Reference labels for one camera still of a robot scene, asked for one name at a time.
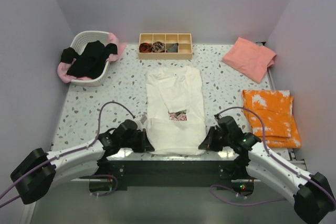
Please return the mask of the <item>white floral print t-shirt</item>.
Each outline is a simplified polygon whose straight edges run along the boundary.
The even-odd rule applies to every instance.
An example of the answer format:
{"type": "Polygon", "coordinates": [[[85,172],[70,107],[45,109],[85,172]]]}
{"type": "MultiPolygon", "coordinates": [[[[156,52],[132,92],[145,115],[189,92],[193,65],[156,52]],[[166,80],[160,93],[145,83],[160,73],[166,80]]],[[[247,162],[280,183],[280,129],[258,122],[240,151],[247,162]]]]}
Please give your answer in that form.
{"type": "Polygon", "coordinates": [[[150,70],[146,76],[147,137],[157,155],[197,156],[205,140],[202,78],[193,67],[150,70]]]}

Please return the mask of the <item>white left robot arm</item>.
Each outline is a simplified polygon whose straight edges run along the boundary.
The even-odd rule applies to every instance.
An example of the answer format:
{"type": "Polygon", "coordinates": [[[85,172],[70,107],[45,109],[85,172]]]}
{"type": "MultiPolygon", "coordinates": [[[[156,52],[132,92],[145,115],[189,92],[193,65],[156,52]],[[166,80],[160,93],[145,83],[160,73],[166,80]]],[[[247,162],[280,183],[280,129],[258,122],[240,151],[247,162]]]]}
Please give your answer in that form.
{"type": "Polygon", "coordinates": [[[54,185],[91,175],[105,177],[109,165],[104,161],[122,148],[130,148],[135,153],[154,150],[146,130],[133,120],[125,120],[96,139],[72,148],[31,151],[11,173],[11,180],[23,204],[28,205],[44,197],[54,185]]]}

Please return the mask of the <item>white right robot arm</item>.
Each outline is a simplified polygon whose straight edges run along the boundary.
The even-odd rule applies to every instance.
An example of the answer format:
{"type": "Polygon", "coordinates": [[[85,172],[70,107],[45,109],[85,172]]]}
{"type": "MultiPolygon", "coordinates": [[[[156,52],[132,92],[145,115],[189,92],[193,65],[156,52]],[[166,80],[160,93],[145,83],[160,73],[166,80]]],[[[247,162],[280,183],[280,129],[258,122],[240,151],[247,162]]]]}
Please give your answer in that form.
{"type": "Polygon", "coordinates": [[[215,115],[217,126],[212,126],[200,149],[220,151],[230,147],[236,154],[228,168],[221,166],[221,178],[258,179],[289,201],[305,223],[319,223],[335,211],[335,197],[327,178],[285,160],[253,133],[244,133],[231,116],[215,115]]]}

